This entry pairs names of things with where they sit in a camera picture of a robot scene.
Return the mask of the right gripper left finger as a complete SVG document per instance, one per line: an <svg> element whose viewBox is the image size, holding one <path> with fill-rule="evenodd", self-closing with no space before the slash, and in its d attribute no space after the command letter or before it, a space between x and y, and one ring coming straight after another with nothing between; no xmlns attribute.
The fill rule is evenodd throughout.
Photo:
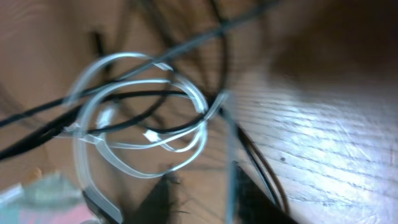
<svg viewBox="0 0 398 224"><path fill-rule="evenodd" d="M103 223L122 224L124 221L123 213L120 209L113 205L107 198L98 195L91 189L82 191L83 198L88 208L100 219Z"/></svg>

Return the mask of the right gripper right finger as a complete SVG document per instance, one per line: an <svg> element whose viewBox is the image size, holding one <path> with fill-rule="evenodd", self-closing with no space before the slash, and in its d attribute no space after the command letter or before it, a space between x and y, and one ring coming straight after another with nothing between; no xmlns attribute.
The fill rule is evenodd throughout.
<svg viewBox="0 0 398 224"><path fill-rule="evenodd" d="M298 224L277 208L240 166L236 166L236 177L238 223Z"/></svg>

